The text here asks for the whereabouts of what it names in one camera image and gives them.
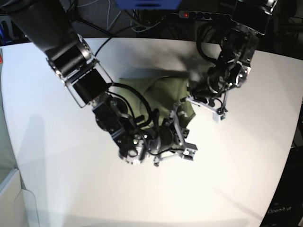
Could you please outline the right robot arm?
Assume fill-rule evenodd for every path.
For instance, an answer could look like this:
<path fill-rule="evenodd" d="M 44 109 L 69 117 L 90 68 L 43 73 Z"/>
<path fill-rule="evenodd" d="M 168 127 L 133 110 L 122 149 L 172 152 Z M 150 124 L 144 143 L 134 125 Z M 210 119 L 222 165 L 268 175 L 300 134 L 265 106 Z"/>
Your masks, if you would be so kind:
<path fill-rule="evenodd" d="M 107 72 L 76 33 L 59 1 L 3 0 L 0 8 L 46 55 L 77 104 L 92 107 L 98 126 L 110 134 L 122 160 L 136 165 L 153 156 L 158 166 L 166 152 L 193 159 L 195 153 L 185 142 L 177 110 L 172 109 L 164 123 L 159 123 L 159 110 L 151 109 L 135 88 L 107 83 Z"/>

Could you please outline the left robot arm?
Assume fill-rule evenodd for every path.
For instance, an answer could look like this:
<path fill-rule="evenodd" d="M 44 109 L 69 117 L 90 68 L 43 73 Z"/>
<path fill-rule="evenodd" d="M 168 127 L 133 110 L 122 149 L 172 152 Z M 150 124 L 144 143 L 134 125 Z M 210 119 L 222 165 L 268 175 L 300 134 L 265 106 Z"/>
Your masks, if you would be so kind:
<path fill-rule="evenodd" d="M 220 120 L 225 118 L 228 92 L 246 82 L 259 36 L 265 35 L 276 4 L 276 0 L 238 0 L 231 16 L 215 17 L 197 29 L 197 52 L 212 66 L 207 71 L 198 68 L 191 72 L 187 101 L 206 107 Z M 211 29 L 220 39 L 216 59 L 202 49 Z"/>

